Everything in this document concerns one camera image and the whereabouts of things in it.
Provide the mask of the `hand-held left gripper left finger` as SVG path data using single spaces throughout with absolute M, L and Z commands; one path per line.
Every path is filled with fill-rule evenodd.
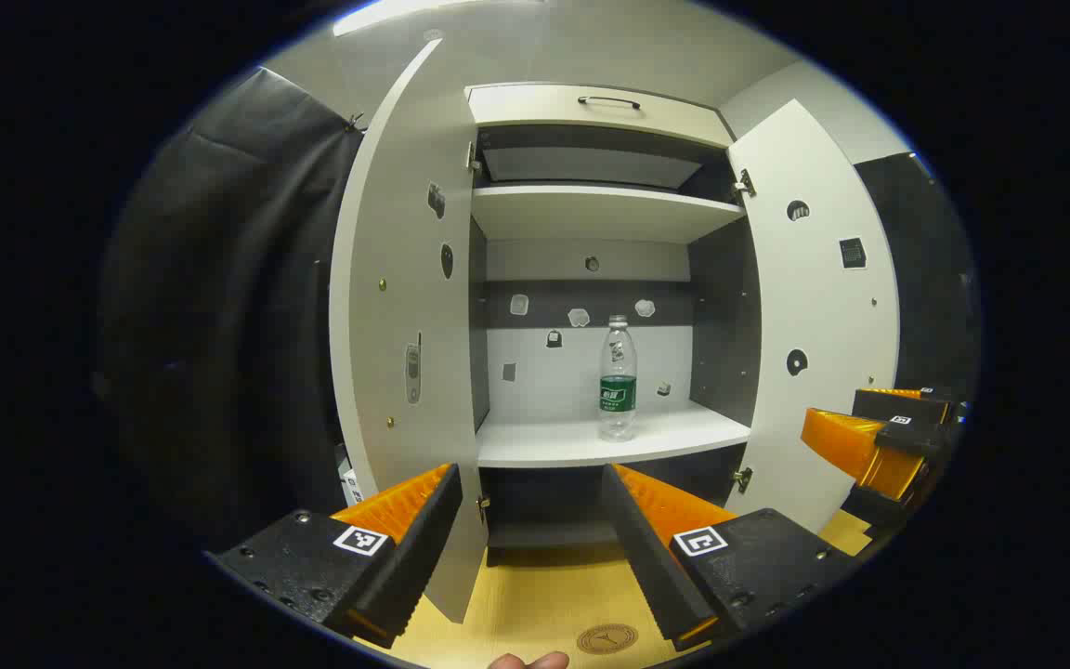
M 442 463 L 343 511 L 290 512 L 213 559 L 290 612 L 387 649 L 419 606 L 462 500 L 458 465 Z

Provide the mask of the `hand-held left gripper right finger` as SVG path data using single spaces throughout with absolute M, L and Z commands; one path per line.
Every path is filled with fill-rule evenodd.
M 739 642 L 840 586 L 857 560 L 780 512 L 732 514 L 611 463 L 600 499 L 663 638 Z

